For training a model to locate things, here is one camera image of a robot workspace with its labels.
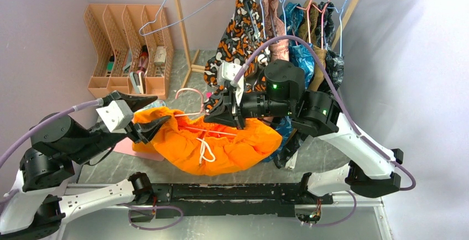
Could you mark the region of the pink wire hanger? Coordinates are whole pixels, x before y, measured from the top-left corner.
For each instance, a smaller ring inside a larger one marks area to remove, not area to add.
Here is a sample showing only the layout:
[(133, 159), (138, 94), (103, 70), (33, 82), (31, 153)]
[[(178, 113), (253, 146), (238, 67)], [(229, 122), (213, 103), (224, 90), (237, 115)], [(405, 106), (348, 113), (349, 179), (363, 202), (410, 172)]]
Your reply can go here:
[[(198, 114), (203, 114), (205, 115), (207, 112), (206, 110), (204, 109), (204, 96), (203, 94), (197, 90), (197, 89), (194, 89), (194, 88), (181, 88), (179, 89), (177, 92), (176, 92), (176, 95), (175, 95), (175, 99), (177, 99), (179, 97), (179, 95), (183, 92), (183, 91), (191, 91), (191, 92), (196, 92), (200, 95), (200, 110), (198, 112), (193, 112), (193, 113), (181, 113), (181, 114), (175, 114), (174, 117), (187, 117), (187, 116), (194, 116), (194, 115), (198, 115)], [(228, 132), (220, 132), (220, 131), (211, 131), (211, 130), (206, 130), (206, 129), (203, 129), (203, 128), (195, 128), (195, 127), (185, 127), (186, 129), (190, 129), (192, 131), (195, 131), (195, 132), (204, 132), (205, 134), (207, 135), (212, 135), (214, 137), (223, 137), (223, 136), (236, 136), (237, 134), (233, 134), (233, 133), (228, 133)]]

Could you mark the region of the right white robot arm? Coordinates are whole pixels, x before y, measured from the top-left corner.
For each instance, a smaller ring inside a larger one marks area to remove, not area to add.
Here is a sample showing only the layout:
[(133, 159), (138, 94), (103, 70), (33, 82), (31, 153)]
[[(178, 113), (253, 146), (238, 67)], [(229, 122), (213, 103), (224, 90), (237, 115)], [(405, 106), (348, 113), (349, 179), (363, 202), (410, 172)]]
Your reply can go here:
[(298, 189), (300, 200), (306, 204), (332, 192), (350, 190), (377, 198), (400, 190), (401, 178), (395, 172), (396, 164), (403, 160), (400, 149), (387, 149), (368, 134), (360, 133), (335, 99), (306, 89), (303, 69), (291, 62), (275, 60), (264, 74), (264, 92), (237, 98), (235, 89), (226, 87), (204, 121), (244, 129), (249, 118), (288, 116), (299, 132), (343, 152), (349, 163), (335, 170), (307, 174), (306, 184)]

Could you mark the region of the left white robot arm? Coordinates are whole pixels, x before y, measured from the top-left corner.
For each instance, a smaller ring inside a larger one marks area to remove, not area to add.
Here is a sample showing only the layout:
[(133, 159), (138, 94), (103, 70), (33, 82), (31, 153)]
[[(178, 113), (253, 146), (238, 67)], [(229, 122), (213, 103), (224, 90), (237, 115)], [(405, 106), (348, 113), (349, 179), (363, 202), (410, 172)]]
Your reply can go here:
[(54, 190), (74, 176), (74, 165), (107, 156), (125, 138), (149, 143), (169, 120), (163, 116), (134, 123), (134, 113), (155, 101), (113, 91), (103, 98), (52, 113), (31, 127), (1, 156), (1, 163), (27, 140), (11, 190), (1, 197), (1, 238), (42, 239), (76, 218), (120, 204), (147, 204), (154, 191), (145, 173), (76, 196), (55, 196)]

